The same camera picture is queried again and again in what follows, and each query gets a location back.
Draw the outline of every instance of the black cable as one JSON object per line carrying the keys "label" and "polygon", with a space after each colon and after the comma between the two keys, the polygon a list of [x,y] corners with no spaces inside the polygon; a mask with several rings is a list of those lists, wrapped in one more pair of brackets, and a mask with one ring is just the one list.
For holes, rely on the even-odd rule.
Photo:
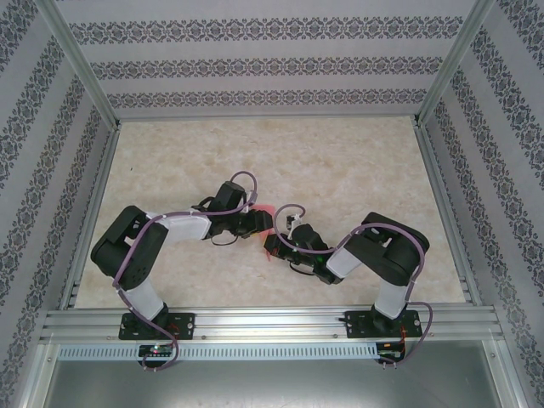
{"label": "black cable", "polygon": [[292,266],[292,262],[289,263],[289,268],[291,268],[292,270],[294,270],[295,272],[297,272],[300,275],[314,276],[314,274],[310,274],[308,272],[303,272],[302,270],[296,269],[294,266]]}
{"label": "black cable", "polygon": [[238,241],[238,237],[236,237],[236,238],[235,238],[233,241],[231,241],[231,242],[227,242],[226,244],[217,244],[217,243],[213,242],[213,237],[212,237],[211,241],[212,241],[212,244],[215,245],[216,247],[226,247],[226,246],[232,245],[232,244],[234,244],[236,241]]}

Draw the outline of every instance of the striped wall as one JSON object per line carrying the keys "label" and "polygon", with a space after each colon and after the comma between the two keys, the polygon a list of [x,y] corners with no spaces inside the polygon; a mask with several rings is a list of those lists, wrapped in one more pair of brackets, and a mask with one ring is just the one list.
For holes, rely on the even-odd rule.
{"label": "striped wall", "polygon": [[0,407],[56,309],[110,134],[32,1],[0,2]]}
{"label": "striped wall", "polygon": [[57,5],[117,115],[141,119],[417,113],[473,0]]}
{"label": "striped wall", "polygon": [[426,128],[530,406],[544,406],[544,2],[498,0]]}

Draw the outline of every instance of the marble floor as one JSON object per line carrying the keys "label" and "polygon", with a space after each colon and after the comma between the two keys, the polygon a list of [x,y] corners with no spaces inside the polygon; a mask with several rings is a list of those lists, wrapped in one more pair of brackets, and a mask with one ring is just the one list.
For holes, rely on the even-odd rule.
{"label": "marble floor", "polygon": [[[409,117],[123,124],[92,245],[124,207],[184,210],[241,169],[257,176],[259,204],[304,205],[330,246],[370,211],[420,230],[431,249],[412,300],[464,302]],[[327,286],[268,260],[262,245],[256,235],[232,246],[181,242],[163,248],[150,277],[172,307],[372,304],[377,295],[379,278],[365,267]],[[76,307],[122,306],[88,259]]]}

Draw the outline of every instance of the enclosure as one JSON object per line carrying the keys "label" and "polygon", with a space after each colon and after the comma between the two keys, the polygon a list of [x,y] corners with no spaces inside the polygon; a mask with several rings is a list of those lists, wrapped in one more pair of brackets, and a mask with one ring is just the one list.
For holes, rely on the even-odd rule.
{"label": "enclosure", "polygon": [[[544,406],[542,7],[4,0],[0,405]],[[339,320],[377,275],[328,286],[255,235],[161,251],[192,340],[141,371],[90,249],[124,207],[184,210],[239,170],[331,246],[370,212],[429,239],[409,363]]]}

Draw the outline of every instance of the black mounting bracket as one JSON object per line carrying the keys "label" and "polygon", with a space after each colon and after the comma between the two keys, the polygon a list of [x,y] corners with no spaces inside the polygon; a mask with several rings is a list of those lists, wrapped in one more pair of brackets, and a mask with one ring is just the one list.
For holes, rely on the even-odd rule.
{"label": "black mounting bracket", "polygon": [[348,338],[396,338],[404,327],[406,337],[421,337],[422,325],[415,310],[404,310],[399,317],[391,320],[390,326],[375,324],[376,313],[372,310],[348,310],[344,313]]}
{"label": "black mounting bracket", "polygon": [[[178,340],[192,340],[195,332],[194,313],[168,313],[167,332],[172,333]],[[168,340],[164,334],[147,326],[132,313],[125,313],[121,318],[119,328],[120,340]]]}

